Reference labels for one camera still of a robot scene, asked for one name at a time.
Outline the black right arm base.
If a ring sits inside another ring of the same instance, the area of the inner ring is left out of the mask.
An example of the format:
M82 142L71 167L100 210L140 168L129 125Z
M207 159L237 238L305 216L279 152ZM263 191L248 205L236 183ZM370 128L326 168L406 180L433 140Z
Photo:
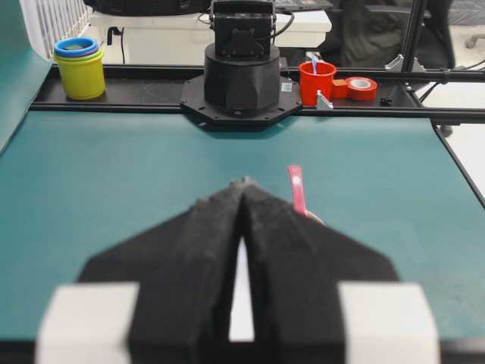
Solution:
M214 42L204 73L187 80L180 105L208 124L262 129L302 109L299 86L280 74L273 1L213 1Z

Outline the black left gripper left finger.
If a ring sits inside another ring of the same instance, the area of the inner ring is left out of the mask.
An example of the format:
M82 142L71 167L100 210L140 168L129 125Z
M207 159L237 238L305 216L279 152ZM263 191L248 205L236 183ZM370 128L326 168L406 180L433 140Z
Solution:
M242 184L87 259L50 299L38 363L194 363L227 337Z

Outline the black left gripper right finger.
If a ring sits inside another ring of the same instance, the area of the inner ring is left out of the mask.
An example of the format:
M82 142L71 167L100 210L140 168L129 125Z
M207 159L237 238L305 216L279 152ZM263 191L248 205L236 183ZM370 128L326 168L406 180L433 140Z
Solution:
M254 185L242 193L255 334L279 363L438 363L419 284Z

